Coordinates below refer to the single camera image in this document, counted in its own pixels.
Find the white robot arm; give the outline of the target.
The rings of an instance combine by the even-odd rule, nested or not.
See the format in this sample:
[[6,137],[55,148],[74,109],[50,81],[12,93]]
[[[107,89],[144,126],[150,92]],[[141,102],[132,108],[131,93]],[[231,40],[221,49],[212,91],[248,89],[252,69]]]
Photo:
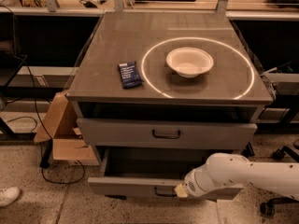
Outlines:
[[299,164],[249,161],[238,154],[215,153],[205,164],[188,172],[175,193],[180,198],[202,197],[241,184],[299,201]]

